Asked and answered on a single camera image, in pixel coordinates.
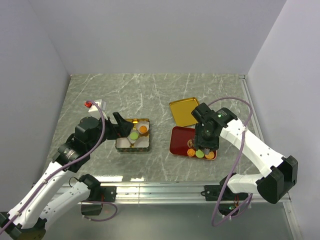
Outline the orange swirl cookie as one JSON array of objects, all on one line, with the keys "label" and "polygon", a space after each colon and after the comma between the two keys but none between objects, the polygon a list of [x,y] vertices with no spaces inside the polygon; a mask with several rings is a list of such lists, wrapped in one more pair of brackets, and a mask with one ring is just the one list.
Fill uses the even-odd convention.
[{"label": "orange swirl cookie", "polygon": [[196,154],[196,151],[193,148],[189,148],[186,152],[188,157],[193,157]]}]

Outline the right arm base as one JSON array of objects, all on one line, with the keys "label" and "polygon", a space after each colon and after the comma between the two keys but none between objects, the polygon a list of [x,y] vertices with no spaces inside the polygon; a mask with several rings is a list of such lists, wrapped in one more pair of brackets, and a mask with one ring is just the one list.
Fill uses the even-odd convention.
[{"label": "right arm base", "polygon": [[[220,192],[222,190],[221,185],[205,185],[204,190],[200,194],[205,198],[206,201],[218,201]],[[231,190],[226,187],[220,205],[218,207],[218,212],[222,216],[226,216],[231,213],[235,208],[237,208],[241,201],[248,198],[248,193],[232,193]]]}]

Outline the orange round chip cookie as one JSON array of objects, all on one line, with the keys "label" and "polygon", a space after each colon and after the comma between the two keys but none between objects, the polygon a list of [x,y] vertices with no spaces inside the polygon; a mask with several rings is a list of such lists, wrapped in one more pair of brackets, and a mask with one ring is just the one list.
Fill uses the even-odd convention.
[{"label": "orange round chip cookie", "polygon": [[148,128],[145,125],[139,127],[139,132],[145,134],[148,132]]}]

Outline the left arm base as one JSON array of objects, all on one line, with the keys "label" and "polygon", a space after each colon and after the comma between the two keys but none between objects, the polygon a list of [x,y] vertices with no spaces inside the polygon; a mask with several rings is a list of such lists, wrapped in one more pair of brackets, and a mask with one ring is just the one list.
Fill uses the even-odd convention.
[{"label": "left arm base", "polygon": [[[110,220],[118,213],[118,207],[114,204],[117,195],[116,186],[100,186],[99,188],[91,189],[89,197],[81,203],[81,214],[87,220],[93,222],[103,222]],[[92,219],[91,216],[99,216],[103,212],[104,205],[109,205],[114,208],[114,213],[106,219]]]}]

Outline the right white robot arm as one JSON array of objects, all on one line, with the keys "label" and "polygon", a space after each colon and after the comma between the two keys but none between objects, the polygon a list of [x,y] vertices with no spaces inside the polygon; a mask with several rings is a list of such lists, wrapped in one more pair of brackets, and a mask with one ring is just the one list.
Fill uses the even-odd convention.
[{"label": "right white robot arm", "polygon": [[276,204],[297,183],[298,161],[267,146],[228,108],[214,111],[201,103],[191,114],[197,121],[194,138],[197,150],[216,151],[223,138],[259,171],[247,175],[232,172],[226,176],[220,181],[220,194],[224,199],[231,200],[237,194],[259,194],[267,202]]}]

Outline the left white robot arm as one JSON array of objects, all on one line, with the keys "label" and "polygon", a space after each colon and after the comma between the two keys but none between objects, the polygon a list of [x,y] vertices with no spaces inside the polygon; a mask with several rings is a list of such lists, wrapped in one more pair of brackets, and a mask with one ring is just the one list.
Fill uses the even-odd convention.
[{"label": "left white robot arm", "polygon": [[116,124],[109,117],[93,116],[80,120],[75,132],[62,144],[53,156],[48,168],[28,192],[9,212],[1,212],[1,232],[7,232],[14,240],[40,240],[55,220],[79,202],[101,204],[101,183],[90,174],[58,198],[54,198],[61,186],[75,176],[90,160],[90,154],[104,141],[128,137],[134,124],[117,112]]}]

